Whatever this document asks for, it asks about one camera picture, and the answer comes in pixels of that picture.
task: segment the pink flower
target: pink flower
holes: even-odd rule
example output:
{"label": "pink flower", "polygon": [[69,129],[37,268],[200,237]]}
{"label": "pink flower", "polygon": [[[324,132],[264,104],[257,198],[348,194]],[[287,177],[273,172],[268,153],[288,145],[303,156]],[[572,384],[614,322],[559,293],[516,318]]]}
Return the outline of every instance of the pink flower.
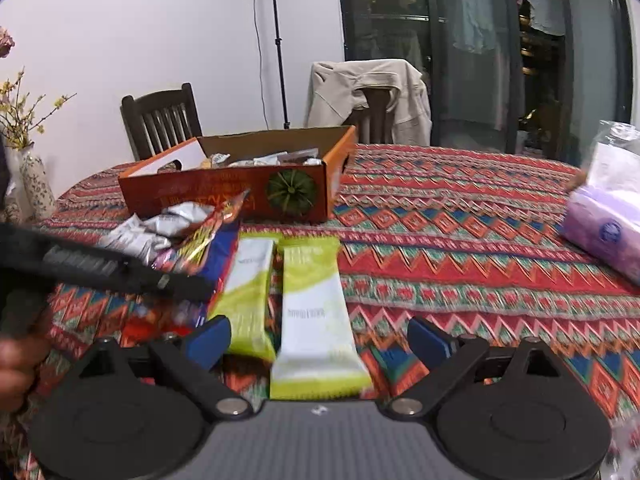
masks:
{"label": "pink flower", "polygon": [[0,27],[0,57],[7,57],[12,46],[15,46],[14,38],[9,36],[5,28]]}

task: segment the closet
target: closet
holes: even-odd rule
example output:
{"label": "closet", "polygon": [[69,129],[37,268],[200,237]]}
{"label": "closet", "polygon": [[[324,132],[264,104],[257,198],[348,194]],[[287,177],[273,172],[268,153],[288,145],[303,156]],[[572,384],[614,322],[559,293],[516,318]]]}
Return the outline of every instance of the closet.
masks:
{"label": "closet", "polygon": [[[629,120],[625,0],[341,1],[347,60],[401,58],[422,73],[433,145],[579,163],[600,119]],[[613,47],[584,45],[601,34]]]}

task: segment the patterned tablecloth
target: patterned tablecloth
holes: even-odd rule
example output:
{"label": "patterned tablecloth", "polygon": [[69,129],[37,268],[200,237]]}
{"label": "patterned tablecloth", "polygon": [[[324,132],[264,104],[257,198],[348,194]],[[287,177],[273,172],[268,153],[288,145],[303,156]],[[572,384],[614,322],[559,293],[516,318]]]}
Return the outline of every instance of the patterned tablecloth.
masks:
{"label": "patterned tablecloth", "polygon": [[[95,242],[116,227],[128,216],[117,184],[123,168],[77,184],[43,228]],[[512,155],[359,146],[333,219],[268,227],[342,239],[342,286],[379,395],[398,394],[426,373],[404,338],[408,319],[426,316],[448,332],[473,332],[496,345],[541,337],[604,412],[619,418],[640,403],[639,291],[558,237],[562,185],[574,172]],[[273,281],[268,329],[277,335],[280,296]],[[24,433],[34,410],[96,336],[120,336],[134,301],[60,286],[50,306],[54,351],[29,409],[4,430],[10,465],[24,478],[39,475]],[[266,396],[268,370],[261,364],[225,358],[222,369],[227,384],[249,399]]]}

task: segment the chair backrest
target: chair backrest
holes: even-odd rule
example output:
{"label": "chair backrest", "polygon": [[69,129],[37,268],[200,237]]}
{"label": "chair backrest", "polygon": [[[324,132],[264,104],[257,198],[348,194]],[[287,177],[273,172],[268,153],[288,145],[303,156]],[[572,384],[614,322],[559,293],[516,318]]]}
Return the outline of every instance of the chair backrest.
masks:
{"label": "chair backrest", "polygon": [[358,142],[361,144],[392,144],[393,115],[386,113],[391,92],[384,88],[364,88],[362,92],[369,108],[354,110],[344,124],[358,127]]}
{"label": "chair backrest", "polygon": [[122,118],[138,160],[202,135],[191,84],[122,99]]}

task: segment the gray base plate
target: gray base plate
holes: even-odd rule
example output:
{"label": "gray base plate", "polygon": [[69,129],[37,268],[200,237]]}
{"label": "gray base plate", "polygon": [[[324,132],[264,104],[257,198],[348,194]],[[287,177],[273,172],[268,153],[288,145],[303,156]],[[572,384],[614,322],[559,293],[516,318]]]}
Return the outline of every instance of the gray base plate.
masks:
{"label": "gray base plate", "polygon": [[165,480],[470,480],[426,429],[375,403],[271,402],[217,425],[197,456]]}

